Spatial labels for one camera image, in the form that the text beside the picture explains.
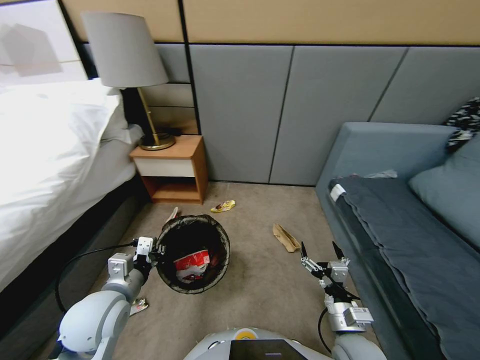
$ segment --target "trash can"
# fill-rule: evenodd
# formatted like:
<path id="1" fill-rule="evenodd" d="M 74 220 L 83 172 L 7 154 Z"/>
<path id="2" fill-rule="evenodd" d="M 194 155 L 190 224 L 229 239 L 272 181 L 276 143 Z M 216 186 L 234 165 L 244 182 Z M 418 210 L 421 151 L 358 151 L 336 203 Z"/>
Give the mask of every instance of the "trash can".
<path id="1" fill-rule="evenodd" d="M 182 294 L 199 294 L 217 284 L 229 265 L 230 240 L 209 215 L 169 220 L 158 237 L 165 246 L 156 269 L 162 280 Z"/>

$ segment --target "white bedsheet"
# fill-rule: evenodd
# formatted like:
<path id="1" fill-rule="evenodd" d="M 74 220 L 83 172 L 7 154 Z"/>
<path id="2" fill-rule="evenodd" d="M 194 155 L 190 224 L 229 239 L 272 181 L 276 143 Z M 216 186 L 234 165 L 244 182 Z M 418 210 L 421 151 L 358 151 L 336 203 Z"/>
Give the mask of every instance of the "white bedsheet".
<path id="1" fill-rule="evenodd" d="M 0 93 L 0 291 L 56 240 L 90 173 L 121 99 L 90 86 L 73 98 Z"/>
<path id="2" fill-rule="evenodd" d="M 130 160 L 129 154 L 137 146 L 143 133 L 138 125 L 130 125 L 128 131 L 132 144 L 120 140 L 101 144 L 78 194 L 67 204 L 50 229 L 50 239 L 57 239 L 105 195 L 134 177 L 135 165 Z"/>

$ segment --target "wooden nightstand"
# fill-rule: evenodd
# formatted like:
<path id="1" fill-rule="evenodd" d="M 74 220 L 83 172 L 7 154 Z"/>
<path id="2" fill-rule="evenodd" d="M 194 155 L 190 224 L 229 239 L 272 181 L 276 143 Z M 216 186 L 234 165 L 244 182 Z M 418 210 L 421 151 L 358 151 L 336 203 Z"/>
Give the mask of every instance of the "wooden nightstand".
<path id="1" fill-rule="evenodd" d="M 209 183 L 204 140 L 182 135 L 158 151 L 137 147 L 130 153 L 152 202 L 203 204 Z"/>

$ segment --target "cable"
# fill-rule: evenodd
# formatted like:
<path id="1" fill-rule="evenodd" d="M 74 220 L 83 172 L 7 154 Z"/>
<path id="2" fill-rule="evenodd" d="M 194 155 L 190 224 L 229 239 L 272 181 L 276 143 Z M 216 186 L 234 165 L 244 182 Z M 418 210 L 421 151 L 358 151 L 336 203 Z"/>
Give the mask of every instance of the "cable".
<path id="1" fill-rule="evenodd" d="M 327 313 L 327 311 L 328 309 L 324 308 L 320 314 L 320 318 L 318 319 L 318 335 L 320 335 L 320 341 L 325 347 L 325 349 L 331 354 L 332 350 L 330 350 L 330 348 L 327 346 L 327 343 L 325 342 L 324 337 L 322 336 L 322 329 L 321 329 L 322 319 L 324 318 L 324 315 Z"/>
<path id="2" fill-rule="evenodd" d="M 127 248 L 129 246 L 135 246 L 136 242 L 135 241 L 132 241 L 128 244 L 124 244 L 124 245 L 113 245 L 113 246 L 108 246 L 108 247 L 103 247 L 103 248 L 99 248 L 99 249 L 96 249 L 96 250 L 92 250 L 92 251 L 88 251 L 88 252 L 84 252 L 80 255 L 77 255 L 75 257 L 72 257 L 69 261 L 67 261 L 67 263 L 62 267 L 62 269 L 60 270 L 60 272 L 58 273 L 58 276 L 56 277 L 56 281 L 55 281 L 55 299 L 56 299 L 56 304 L 58 305 L 58 308 L 60 309 L 60 311 L 62 313 L 66 313 L 67 312 L 67 309 L 65 309 L 65 306 L 64 304 L 62 303 L 62 299 L 60 297 L 60 280 L 62 279 L 62 274 L 64 273 L 65 269 L 71 264 L 73 263 L 74 261 L 84 257 L 85 255 L 90 255 L 90 254 L 94 254 L 94 253 L 99 253 L 99 252 L 102 252 L 102 251 L 107 251 L 107 250 L 113 250 L 113 249 L 120 249 L 120 248 Z"/>

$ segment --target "yellow wrapper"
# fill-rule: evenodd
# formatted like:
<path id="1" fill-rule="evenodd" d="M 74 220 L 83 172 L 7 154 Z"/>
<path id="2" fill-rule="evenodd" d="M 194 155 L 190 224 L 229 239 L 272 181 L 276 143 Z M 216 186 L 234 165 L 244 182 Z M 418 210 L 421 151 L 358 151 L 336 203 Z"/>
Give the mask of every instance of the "yellow wrapper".
<path id="1" fill-rule="evenodd" d="M 224 211 L 228 211 L 235 206 L 235 200 L 227 200 L 222 202 L 220 205 L 212 207 L 210 211 L 212 213 L 223 213 Z"/>

